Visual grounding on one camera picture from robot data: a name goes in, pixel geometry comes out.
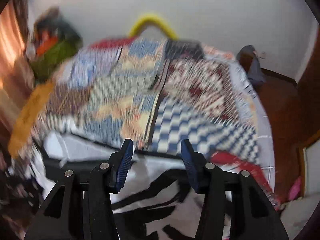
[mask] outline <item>curtain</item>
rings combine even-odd
[[[28,0],[12,0],[14,11],[16,13],[17,22],[23,41],[27,43],[28,29]]]
[[[0,14],[0,143],[6,145],[33,86],[33,73],[23,58],[23,37],[13,0]]]

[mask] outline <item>yellow rope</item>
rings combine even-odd
[[[177,40],[178,36],[173,29],[169,27],[167,22],[156,14],[148,13],[141,16],[132,26],[129,37],[140,35],[149,25],[158,27],[168,38]]]

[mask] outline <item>yellow towel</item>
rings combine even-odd
[[[37,85],[27,103],[22,108],[13,127],[13,132],[8,145],[8,151],[13,158],[18,157],[18,151],[27,142],[32,125],[35,122],[38,113],[47,103],[53,87],[54,83],[51,81]]]

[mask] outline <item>orange cloth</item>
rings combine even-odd
[[[48,40],[42,42],[42,44],[37,48],[36,53],[37,55],[42,55],[46,51],[48,51],[51,47],[53,47],[58,42],[57,37],[49,38]]]
[[[27,142],[30,130],[39,112],[44,109],[53,87],[54,83],[49,81],[45,84],[37,85],[21,110],[13,127],[8,145],[8,151],[13,158],[18,157],[18,151]]]

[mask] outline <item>floor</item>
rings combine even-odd
[[[275,192],[281,202],[299,176],[297,146],[308,135],[309,116],[298,91],[292,83],[266,76],[267,82],[257,89],[272,128],[276,183]]]

